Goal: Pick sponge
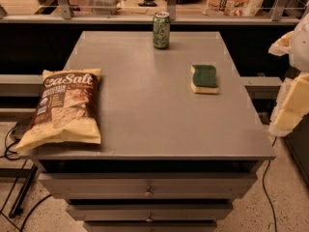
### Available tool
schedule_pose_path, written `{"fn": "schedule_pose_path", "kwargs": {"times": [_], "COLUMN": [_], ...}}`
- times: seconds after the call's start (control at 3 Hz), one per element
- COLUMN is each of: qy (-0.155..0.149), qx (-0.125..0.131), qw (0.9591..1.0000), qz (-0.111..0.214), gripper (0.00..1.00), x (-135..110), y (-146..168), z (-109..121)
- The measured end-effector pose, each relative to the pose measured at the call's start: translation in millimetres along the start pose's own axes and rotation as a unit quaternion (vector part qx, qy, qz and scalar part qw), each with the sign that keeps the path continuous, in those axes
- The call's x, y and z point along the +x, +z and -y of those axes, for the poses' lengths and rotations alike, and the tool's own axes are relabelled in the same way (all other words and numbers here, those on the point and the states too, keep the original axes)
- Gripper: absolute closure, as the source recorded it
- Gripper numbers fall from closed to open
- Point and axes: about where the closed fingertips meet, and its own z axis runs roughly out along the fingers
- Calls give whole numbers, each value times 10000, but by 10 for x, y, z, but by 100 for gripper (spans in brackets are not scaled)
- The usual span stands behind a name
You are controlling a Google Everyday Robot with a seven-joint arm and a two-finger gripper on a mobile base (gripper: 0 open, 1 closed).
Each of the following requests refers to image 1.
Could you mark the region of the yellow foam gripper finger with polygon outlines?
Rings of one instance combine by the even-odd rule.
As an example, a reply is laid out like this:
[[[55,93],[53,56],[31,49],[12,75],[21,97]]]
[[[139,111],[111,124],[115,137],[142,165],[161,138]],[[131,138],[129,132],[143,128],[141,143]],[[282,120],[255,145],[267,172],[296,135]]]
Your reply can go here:
[[[270,116],[268,131],[279,137],[291,133],[309,113],[309,73],[285,78]]]

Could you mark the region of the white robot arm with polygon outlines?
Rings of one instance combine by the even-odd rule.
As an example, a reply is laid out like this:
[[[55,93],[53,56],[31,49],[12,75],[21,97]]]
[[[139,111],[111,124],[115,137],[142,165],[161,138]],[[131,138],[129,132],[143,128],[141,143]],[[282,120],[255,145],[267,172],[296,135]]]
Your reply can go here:
[[[289,63],[300,71],[294,79],[286,77],[270,116],[268,131],[278,137],[291,133],[309,113],[309,14],[289,33],[271,45],[272,55],[289,55]]]

